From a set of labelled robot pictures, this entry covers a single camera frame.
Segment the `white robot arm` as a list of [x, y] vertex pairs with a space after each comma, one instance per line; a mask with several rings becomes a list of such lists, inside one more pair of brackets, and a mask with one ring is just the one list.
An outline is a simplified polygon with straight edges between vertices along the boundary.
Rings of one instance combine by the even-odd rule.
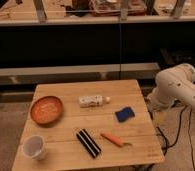
[[180, 100], [195, 111], [195, 68], [188, 63], [160, 71], [155, 77], [156, 87], [148, 95], [152, 110], [170, 108]]

